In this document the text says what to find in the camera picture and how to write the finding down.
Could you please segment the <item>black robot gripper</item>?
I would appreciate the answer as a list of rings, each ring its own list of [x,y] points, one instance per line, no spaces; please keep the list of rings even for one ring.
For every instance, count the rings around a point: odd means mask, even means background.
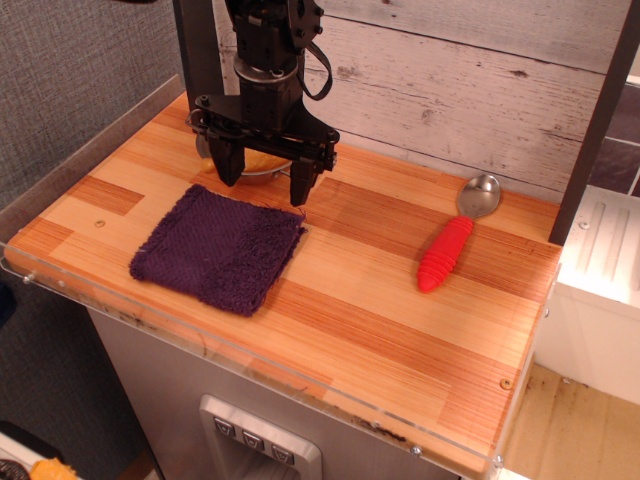
[[[306,109],[303,96],[297,71],[267,82],[242,76],[238,95],[199,96],[187,125],[208,141],[218,176],[229,187],[245,170],[244,147],[290,160],[290,203],[302,206],[321,171],[333,169],[340,138]]]

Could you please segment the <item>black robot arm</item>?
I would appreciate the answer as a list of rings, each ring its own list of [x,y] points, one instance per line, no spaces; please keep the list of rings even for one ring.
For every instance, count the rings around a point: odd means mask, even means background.
[[[323,9],[313,1],[229,1],[236,34],[237,95],[202,94],[187,117],[196,146],[212,159],[220,180],[233,186],[245,171],[245,152],[254,150],[290,161],[290,202],[306,203],[317,177],[333,169],[340,134],[313,116],[303,99],[325,98],[333,81],[313,94],[305,84],[305,55],[324,66],[314,43]]]

